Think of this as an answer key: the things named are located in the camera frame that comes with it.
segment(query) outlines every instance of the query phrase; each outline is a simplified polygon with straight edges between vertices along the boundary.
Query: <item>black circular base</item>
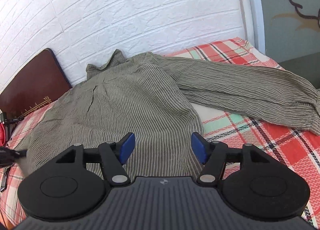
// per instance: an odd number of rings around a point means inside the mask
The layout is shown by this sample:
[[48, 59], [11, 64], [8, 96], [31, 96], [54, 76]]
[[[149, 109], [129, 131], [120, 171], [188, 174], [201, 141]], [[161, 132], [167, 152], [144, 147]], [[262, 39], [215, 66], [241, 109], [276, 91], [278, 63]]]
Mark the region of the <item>black circular base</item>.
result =
[[18, 188], [26, 214], [43, 220], [66, 220], [86, 214], [103, 200], [105, 192], [100, 177], [75, 164], [45, 165]]
[[277, 221], [301, 216], [310, 190], [304, 179], [281, 164], [254, 163], [228, 176], [222, 194], [246, 216]]

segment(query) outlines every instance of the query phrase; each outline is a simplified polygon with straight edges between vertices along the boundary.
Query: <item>green striped fabric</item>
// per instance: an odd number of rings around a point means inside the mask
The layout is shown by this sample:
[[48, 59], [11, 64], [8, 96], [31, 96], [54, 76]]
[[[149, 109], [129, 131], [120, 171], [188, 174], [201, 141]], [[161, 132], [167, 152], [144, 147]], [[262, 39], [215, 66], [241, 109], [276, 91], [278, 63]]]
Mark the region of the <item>green striped fabric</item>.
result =
[[[116, 50], [102, 67], [89, 64], [87, 74], [19, 144], [28, 148], [30, 172], [75, 143], [94, 148], [131, 131], [131, 178], [196, 176], [201, 167], [190, 137], [203, 128], [191, 103], [320, 134], [318, 92], [284, 70], [150, 52], [126, 59]], [[87, 168], [101, 175], [98, 165]]]

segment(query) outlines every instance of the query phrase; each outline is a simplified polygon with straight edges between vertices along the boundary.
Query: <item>painted wall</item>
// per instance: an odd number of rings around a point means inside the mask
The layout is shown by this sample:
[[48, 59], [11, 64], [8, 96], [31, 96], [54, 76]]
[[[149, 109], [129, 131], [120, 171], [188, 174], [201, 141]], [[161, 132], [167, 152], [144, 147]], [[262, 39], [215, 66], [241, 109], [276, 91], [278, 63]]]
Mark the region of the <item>painted wall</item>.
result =
[[0, 0], [0, 90], [51, 48], [71, 84], [116, 49], [127, 57], [244, 38], [239, 0]]
[[261, 0], [266, 55], [282, 62], [320, 52], [320, 0]]

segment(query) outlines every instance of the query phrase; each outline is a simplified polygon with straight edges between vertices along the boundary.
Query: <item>red plaid blanket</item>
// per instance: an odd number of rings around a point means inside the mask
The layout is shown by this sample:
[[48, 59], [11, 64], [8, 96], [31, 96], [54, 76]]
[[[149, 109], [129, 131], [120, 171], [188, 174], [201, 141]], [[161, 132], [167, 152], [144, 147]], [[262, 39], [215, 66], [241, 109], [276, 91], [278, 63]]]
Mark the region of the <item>red plaid blanket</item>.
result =
[[[240, 38], [199, 45], [168, 56], [281, 68]], [[19, 123], [9, 147], [14, 148], [30, 133], [51, 106], [28, 115]], [[297, 131], [243, 115], [200, 105], [194, 107], [202, 120], [204, 137], [208, 141], [220, 140], [236, 148], [240, 148], [244, 143], [253, 143], [302, 176], [311, 190], [310, 200], [302, 217], [314, 227], [320, 226], [320, 137], [307, 131]], [[239, 164], [228, 165], [224, 177], [238, 169]], [[20, 169], [14, 166], [9, 173], [8, 188], [1, 194], [0, 209], [14, 225], [25, 218], [17, 198], [17, 187], [22, 179]]]

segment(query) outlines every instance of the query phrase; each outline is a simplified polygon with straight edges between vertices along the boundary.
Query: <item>white brick wall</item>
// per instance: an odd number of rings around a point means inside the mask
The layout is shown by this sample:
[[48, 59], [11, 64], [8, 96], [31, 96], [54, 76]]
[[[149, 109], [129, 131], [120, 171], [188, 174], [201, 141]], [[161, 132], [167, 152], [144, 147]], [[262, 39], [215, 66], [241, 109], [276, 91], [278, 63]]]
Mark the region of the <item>white brick wall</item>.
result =
[[0, 91], [46, 47], [74, 85], [116, 48], [166, 54], [235, 36], [239, 0], [0, 0]]

